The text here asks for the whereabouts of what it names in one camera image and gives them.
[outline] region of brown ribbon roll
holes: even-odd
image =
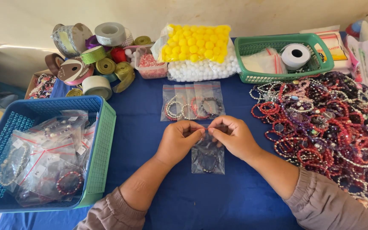
[[[64,61],[65,60],[58,54],[46,55],[45,57],[45,63],[54,76],[58,76],[60,66]]]

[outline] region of white ribbon roll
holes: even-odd
[[[103,76],[90,76],[82,82],[83,95],[98,95],[105,100],[112,96],[109,81]]]
[[[120,23],[102,23],[95,28],[97,41],[105,46],[121,45],[126,39],[126,30]]]
[[[282,50],[282,60],[288,70],[298,70],[310,59],[309,49],[301,44],[292,43],[282,48]]]

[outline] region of plastic container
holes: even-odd
[[[167,63],[151,67],[139,67],[140,58],[145,54],[152,54],[150,48],[153,44],[142,45],[136,49],[135,68],[144,79],[155,79],[167,76]]]
[[[278,52],[286,45],[291,43],[299,43],[308,47],[310,51],[310,60],[303,67],[308,67],[311,71],[302,73],[292,73],[294,70],[288,71],[288,74],[265,74],[248,71],[242,63],[241,56],[252,55],[262,51],[268,46],[275,48]],[[327,61],[322,62],[319,53],[314,46],[319,44],[325,51]],[[238,37],[235,39],[235,53],[238,58],[241,73],[239,74],[243,83],[264,84],[271,81],[290,81],[296,80],[303,76],[316,75],[327,72],[335,66],[332,55],[326,44],[316,34],[286,34],[272,36],[254,36],[254,37]]]
[[[115,131],[116,112],[102,97],[59,97],[18,100],[11,103],[0,121],[0,154],[11,137],[13,130],[24,131],[60,115],[62,110],[70,109],[88,111],[91,123],[96,121],[97,113],[99,113],[83,191],[76,194],[71,201],[22,207],[0,185],[0,212],[70,210],[93,205],[103,197],[113,133]]]

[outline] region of wall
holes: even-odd
[[[156,39],[166,23],[229,24],[231,36],[297,33],[368,16],[368,0],[0,0],[0,81],[27,88],[55,52],[54,26],[115,21]]]

